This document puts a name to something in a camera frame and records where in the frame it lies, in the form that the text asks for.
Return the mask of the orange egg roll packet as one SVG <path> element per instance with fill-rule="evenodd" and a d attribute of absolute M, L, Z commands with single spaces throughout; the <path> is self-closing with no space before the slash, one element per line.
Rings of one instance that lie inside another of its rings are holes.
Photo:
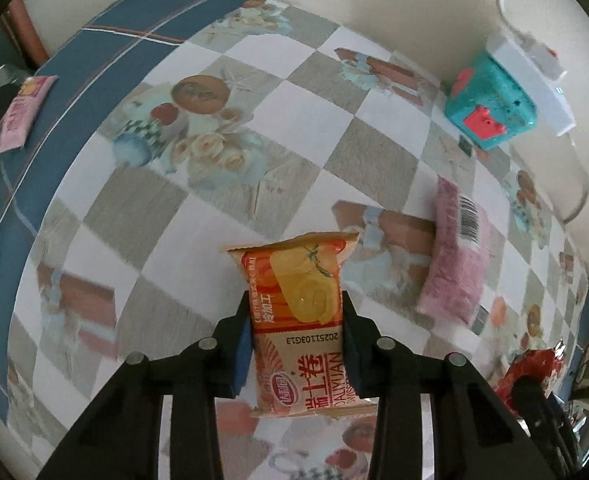
<path fill-rule="evenodd" d="M 258 417 L 372 415 L 342 350 L 340 271 L 360 234 L 312 232 L 226 252 L 248 282 Z"/>

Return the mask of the red peanut snack bag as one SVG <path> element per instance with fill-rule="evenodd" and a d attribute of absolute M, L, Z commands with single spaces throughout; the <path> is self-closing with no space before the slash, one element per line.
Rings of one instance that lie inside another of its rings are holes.
<path fill-rule="evenodd" d="M 513 390 L 517 382 L 534 384 L 539 387 L 543 399 L 552 394 L 557 380 L 565 366 L 565 345 L 560 342 L 554 348 L 526 350 L 509 364 L 507 371 L 493 387 L 509 411 L 519 417 L 517 401 Z"/>

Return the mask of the pink snack packet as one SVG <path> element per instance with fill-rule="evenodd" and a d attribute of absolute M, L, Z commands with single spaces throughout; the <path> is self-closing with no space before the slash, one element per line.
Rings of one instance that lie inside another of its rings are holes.
<path fill-rule="evenodd" d="M 441 177 L 436 239 L 417 310 L 432 318 L 473 322 L 489 262 L 490 226 L 483 208 Z"/>

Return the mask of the patterned tablecloth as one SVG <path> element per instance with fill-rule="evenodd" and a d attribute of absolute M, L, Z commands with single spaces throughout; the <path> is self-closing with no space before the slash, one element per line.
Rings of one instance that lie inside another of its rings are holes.
<path fill-rule="evenodd" d="M 589 278 L 551 201 L 402 55 L 275 0 L 120 0 L 37 76 L 58 80 L 0 154 L 0 419 L 30 471 L 130 353 L 235 309 L 230 246 L 355 231 L 342 281 L 386 335 L 490 380 L 560 342 L 578 368 Z M 469 325 L 417 310 L 441 177 L 490 226 Z"/>

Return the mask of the white power strip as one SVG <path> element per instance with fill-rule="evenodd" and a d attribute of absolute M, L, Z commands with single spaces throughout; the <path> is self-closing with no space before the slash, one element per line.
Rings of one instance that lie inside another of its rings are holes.
<path fill-rule="evenodd" d="M 561 88 L 560 80 L 552 80 L 545 75 L 515 39 L 506 32 L 495 32 L 488 36 L 485 50 L 525 90 L 557 136 L 575 128 L 575 114 Z"/>

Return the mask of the teal toy box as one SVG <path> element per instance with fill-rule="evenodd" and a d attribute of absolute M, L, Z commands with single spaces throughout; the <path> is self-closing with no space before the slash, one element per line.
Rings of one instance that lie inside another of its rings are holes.
<path fill-rule="evenodd" d="M 459 72 L 444 115 L 483 151 L 537 125 L 537 106 L 487 51 Z"/>

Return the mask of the small pink wafer packet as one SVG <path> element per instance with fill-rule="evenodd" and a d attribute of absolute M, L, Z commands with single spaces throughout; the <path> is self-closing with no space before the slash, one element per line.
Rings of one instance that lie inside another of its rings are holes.
<path fill-rule="evenodd" d="M 23 148 L 57 76 L 32 76 L 25 79 L 0 123 L 0 154 Z"/>

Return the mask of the crumpled silver wrapper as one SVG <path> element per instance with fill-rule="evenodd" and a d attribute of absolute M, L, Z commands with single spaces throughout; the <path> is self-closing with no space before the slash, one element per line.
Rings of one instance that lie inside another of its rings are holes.
<path fill-rule="evenodd" d="M 8 84 L 21 87 L 29 76 L 31 74 L 27 70 L 22 70 L 22 68 L 11 64 L 3 64 L 0 66 L 0 88 L 8 86 Z"/>

